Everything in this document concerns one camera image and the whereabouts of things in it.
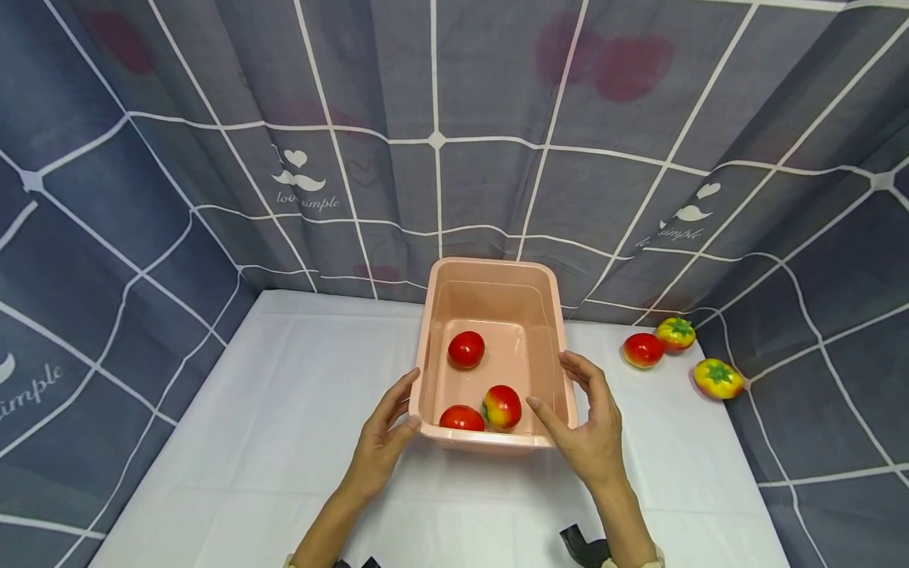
forearm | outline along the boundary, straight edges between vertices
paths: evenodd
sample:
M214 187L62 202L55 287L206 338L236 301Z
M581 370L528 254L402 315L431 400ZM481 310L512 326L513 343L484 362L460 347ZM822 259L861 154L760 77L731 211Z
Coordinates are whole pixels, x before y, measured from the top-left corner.
M638 568L656 560L656 545L647 531L641 507L631 484L622 480L592 487L613 562L619 568Z
M363 509L364 504L351 495L341 491L332 494L297 546L291 564L296 568L332 568Z

black object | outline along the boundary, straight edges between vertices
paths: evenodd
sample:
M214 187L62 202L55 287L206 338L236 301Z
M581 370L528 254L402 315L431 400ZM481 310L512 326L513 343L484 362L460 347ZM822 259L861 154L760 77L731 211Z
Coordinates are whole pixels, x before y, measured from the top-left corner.
M335 563L335 568L350 568L350 564L346 563L343 560L339 560ZM375 561L375 558L372 556L369 557L369 560L363 565L363 568L382 568L378 562Z
M559 535L574 561L584 568L600 568L613 556L605 538L589 543L584 539L581 529L576 524L561 531Z

person's left hand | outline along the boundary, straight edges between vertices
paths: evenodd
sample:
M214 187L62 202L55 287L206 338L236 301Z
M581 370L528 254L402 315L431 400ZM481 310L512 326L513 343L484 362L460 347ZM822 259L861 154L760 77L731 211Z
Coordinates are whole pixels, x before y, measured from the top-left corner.
M420 429L419 416L410 416L395 426L397 419L407 413L410 385L418 376L420 370L414 369L401 377L366 420L339 493L365 506L385 488L398 458Z

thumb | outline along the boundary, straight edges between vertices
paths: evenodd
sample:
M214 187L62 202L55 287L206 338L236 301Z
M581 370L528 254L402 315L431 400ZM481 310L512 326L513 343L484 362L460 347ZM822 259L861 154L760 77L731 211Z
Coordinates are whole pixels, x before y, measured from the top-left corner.
M536 417L540 419L540 422L549 431L549 435L553 437L553 442L556 445L562 445L565 438L571 433L571 428L562 422L562 419L549 407L549 404L544 403L535 396L527 397L527 405L533 409Z
M392 431L392 439L388 442L388 447L395 453L395 456L401 455L416 433L420 431L422 420L419 416L409 416L403 424L397 426Z

gray plaid curtain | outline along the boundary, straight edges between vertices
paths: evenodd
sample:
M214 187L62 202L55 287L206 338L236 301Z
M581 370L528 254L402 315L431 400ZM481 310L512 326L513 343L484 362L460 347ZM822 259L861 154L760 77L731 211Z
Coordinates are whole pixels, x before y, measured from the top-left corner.
M767 4L6 3L0 403L82 382L4 414L0 551L85 565L256 291L422 302L465 255L689 314L793 566L905 563L909 3Z

